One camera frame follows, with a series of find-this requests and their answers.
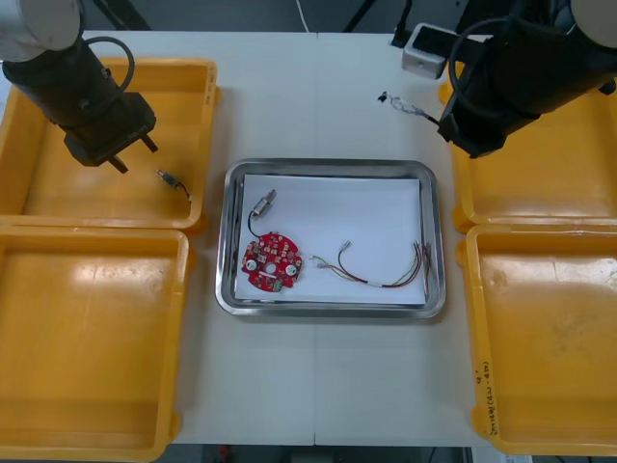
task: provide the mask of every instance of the cable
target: cable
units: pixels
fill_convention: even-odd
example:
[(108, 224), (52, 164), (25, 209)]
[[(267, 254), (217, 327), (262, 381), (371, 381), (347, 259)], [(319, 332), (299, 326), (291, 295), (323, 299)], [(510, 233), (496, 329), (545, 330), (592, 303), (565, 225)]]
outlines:
[(364, 0), (362, 4), (360, 5), (360, 7), (358, 8), (358, 10), (356, 11), (356, 13), (352, 16), (352, 18), (349, 20), (349, 22), (343, 29), (343, 32), (345, 33), (353, 32), (354, 29), (356, 29), (356, 26), (358, 25), (358, 23), (362, 21), (362, 18), (364, 17), (364, 15), (368, 13), (368, 11), (373, 7), (374, 4), (375, 4), (375, 0)]
[(128, 59), (128, 71), (126, 72), (126, 77), (124, 77), (124, 81), (122, 82), (122, 85), (118, 87), (118, 94), (121, 95), (128, 88), (128, 85), (131, 83), (131, 80), (133, 79), (133, 74), (135, 73), (135, 57), (133, 56), (131, 49), (126, 45), (126, 43), (124, 43), (123, 41), (119, 41), (115, 37), (107, 37), (107, 36), (93, 37), (91, 39), (87, 39), (86, 41), (84, 41), (86, 45), (92, 45), (93, 43), (101, 43), (101, 42), (113, 43), (119, 46), (122, 50), (124, 50), (124, 53), (126, 53), (126, 58)]
[(403, 275), (403, 277), (399, 278), (396, 282), (391, 283), (391, 284), (381, 284), (381, 283), (375, 283), (375, 282), (370, 282), (368, 280), (365, 280), (364, 278), (360, 278), (356, 275), (354, 275), (353, 273), (349, 272), (342, 264), (341, 261), (341, 256), (343, 254), (343, 252), (345, 252), (345, 250), (347, 250), (349, 247), (351, 246), (351, 241), (346, 241), (345, 244), (343, 244), (343, 246), (340, 248), (340, 251), (338, 251), (338, 269), (343, 271), (345, 273), (345, 275), (347, 275), (348, 277), (354, 279), (354, 281), (358, 282), (358, 283), (362, 283), (365, 285), (369, 285), (369, 286), (376, 286), (376, 287), (385, 287), (385, 288), (395, 288), (395, 287), (402, 287), (402, 286), (406, 286), (409, 283), (411, 283), (413, 280), (416, 279), (417, 274), (420, 271), (420, 268), (422, 267), (422, 261), (423, 261), (423, 257), (422, 257), (422, 251), (421, 251), (421, 247), (419, 244), (414, 243), (414, 250), (416, 251), (416, 257), (414, 259), (414, 264), (412, 265), (413, 270), (410, 272), (409, 270), (405, 273), (405, 275)]
[(426, 463), (433, 462), (433, 456), (435, 455), (435, 450), (437, 450), (437, 447), (433, 447), (433, 449), (431, 450), (431, 454), (428, 455), (428, 460), (426, 461)]
[(403, 14), (401, 14), (401, 18), (398, 20), (396, 28), (394, 29), (395, 37), (398, 37), (400, 34), (405, 32), (405, 28), (407, 27), (407, 18), (409, 17), (409, 13), (412, 10), (413, 4), (414, 2), (412, 0), (405, 0), (405, 8), (403, 9)]
[(252, 234), (255, 238), (259, 239), (259, 238), (260, 238), (260, 236), (256, 235), (256, 234), (255, 234), (255, 232), (253, 231), (253, 228), (251, 227), (251, 219), (252, 219), (252, 218), (253, 218), (253, 213), (251, 212), (251, 213), (249, 214), (249, 217), (248, 217), (248, 220), (247, 220), (247, 225), (249, 226), (249, 232), (251, 232), (251, 234)]
[(472, 32), (477, 29), (488, 26), (490, 24), (498, 24), (501, 22), (508, 22), (512, 20), (511, 16), (500, 16), (500, 17), (492, 17), (489, 19), (484, 19), (482, 21), (478, 21), (475, 24), (471, 24), (465, 31), (461, 33), (461, 35), (456, 39), (454, 45), (452, 46), (452, 51), (450, 52), (449, 57), (449, 66), (448, 66), (448, 76), (450, 77), (450, 85), (452, 85), (452, 90), (454, 94), (461, 102), (461, 104), (472, 114), (485, 119), (496, 119), (501, 116), (501, 113), (498, 111), (492, 111), (489, 109), (480, 108), (476, 104), (472, 103), (469, 98), (465, 96), (463, 91), (461, 90), (461, 85), (459, 82), (459, 78), (456, 76), (456, 57), (459, 54), (459, 50), (461, 46), (463, 46), (463, 42), (465, 39), (471, 35)]
[(172, 176), (169, 172), (164, 172), (164, 171), (161, 171), (160, 169), (156, 170), (156, 174), (161, 178), (161, 180), (163, 180), (165, 183), (170, 185), (172, 188), (175, 188), (176, 190), (184, 191), (184, 194), (186, 195), (186, 198), (189, 200), (189, 203), (193, 201), (193, 197), (189, 193), (189, 190), (186, 188), (184, 183), (182, 183), (180, 180)]
[(310, 32), (309, 27), (307, 26), (307, 22), (305, 20), (305, 14), (302, 11), (302, 4), (300, 0), (296, 0), (296, 5), (298, 5), (298, 13), (300, 14), (300, 20), (302, 21), (302, 25), (305, 26), (305, 31)]
[(399, 96), (392, 96), (388, 92), (383, 92), (381, 95), (379, 95), (377, 99), (382, 103), (389, 99), (390, 106), (396, 111), (400, 111), (405, 114), (411, 114), (412, 116), (421, 116), (422, 118), (430, 121), (431, 123), (434, 123), (437, 126), (439, 126), (440, 124), (437, 119), (428, 114), (426, 111), (418, 108), (417, 106), (414, 106), (412, 103), (404, 101)]

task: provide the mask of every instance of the electronic component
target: electronic component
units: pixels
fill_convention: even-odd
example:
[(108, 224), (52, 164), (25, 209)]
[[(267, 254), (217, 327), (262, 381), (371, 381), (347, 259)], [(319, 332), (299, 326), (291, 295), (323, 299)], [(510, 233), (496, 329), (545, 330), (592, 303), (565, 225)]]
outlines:
[(158, 174), (158, 176), (161, 177), (161, 179), (165, 183), (170, 185), (172, 188), (175, 188), (176, 190), (184, 191), (184, 194), (186, 195), (186, 198), (189, 200), (189, 202), (193, 201), (193, 197), (189, 193), (189, 190), (186, 188), (186, 186), (184, 186), (184, 183), (182, 183), (180, 180), (178, 180), (177, 178), (175, 178), (171, 174), (169, 174), (167, 172), (164, 172), (164, 171), (161, 171), (159, 169), (156, 170), (156, 174)]
[[(282, 249), (294, 253), (294, 258), (283, 258)], [(279, 292), (293, 287), (302, 269), (298, 246), (278, 233), (267, 233), (252, 241), (242, 258), (242, 271), (249, 274), (251, 285), (262, 291)]]
[(255, 207), (251, 211), (251, 215), (258, 219), (259, 217), (266, 215), (270, 207), (272, 207), (272, 201), (277, 197), (277, 190), (272, 190), (266, 196), (261, 198)]

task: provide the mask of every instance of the cable connector plug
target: cable connector plug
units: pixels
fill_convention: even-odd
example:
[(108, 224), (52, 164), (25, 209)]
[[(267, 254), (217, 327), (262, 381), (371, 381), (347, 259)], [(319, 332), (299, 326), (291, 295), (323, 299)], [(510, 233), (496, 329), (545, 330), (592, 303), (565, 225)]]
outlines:
[(270, 207), (272, 207), (272, 201), (277, 197), (277, 190), (271, 190), (266, 196), (261, 198), (255, 207), (251, 211), (253, 218), (258, 219), (266, 215)]
[(172, 176), (169, 172), (161, 171), (160, 169), (156, 169), (156, 174), (158, 174), (158, 176), (172, 188), (175, 188), (176, 190), (183, 190), (189, 202), (193, 201), (193, 197), (189, 193), (189, 190), (186, 189), (186, 186), (184, 186), (184, 183), (180, 180)]

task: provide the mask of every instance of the white wire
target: white wire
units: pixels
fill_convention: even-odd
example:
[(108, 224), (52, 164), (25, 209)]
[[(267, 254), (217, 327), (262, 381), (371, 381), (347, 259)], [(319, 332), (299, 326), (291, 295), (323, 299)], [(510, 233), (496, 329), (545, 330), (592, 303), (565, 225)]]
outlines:
[(310, 32), (309, 27), (307, 26), (307, 22), (305, 21), (305, 14), (302, 11), (302, 5), (300, 4), (300, 0), (296, 0), (296, 5), (298, 5), (298, 13), (300, 14), (302, 25), (305, 26), (305, 31)]

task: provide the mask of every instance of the label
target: label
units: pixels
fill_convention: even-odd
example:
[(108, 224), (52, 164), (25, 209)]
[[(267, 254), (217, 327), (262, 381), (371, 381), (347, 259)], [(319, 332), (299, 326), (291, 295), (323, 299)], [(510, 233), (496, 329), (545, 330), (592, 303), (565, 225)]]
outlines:
[(482, 362), (482, 370), (477, 370), (475, 372), (475, 383), (483, 392), (482, 395), (484, 396), (486, 405), (487, 423), (489, 425), (489, 436), (496, 437), (499, 435), (499, 425), (497, 424), (496, 399), (491, 378), (491, 364)]

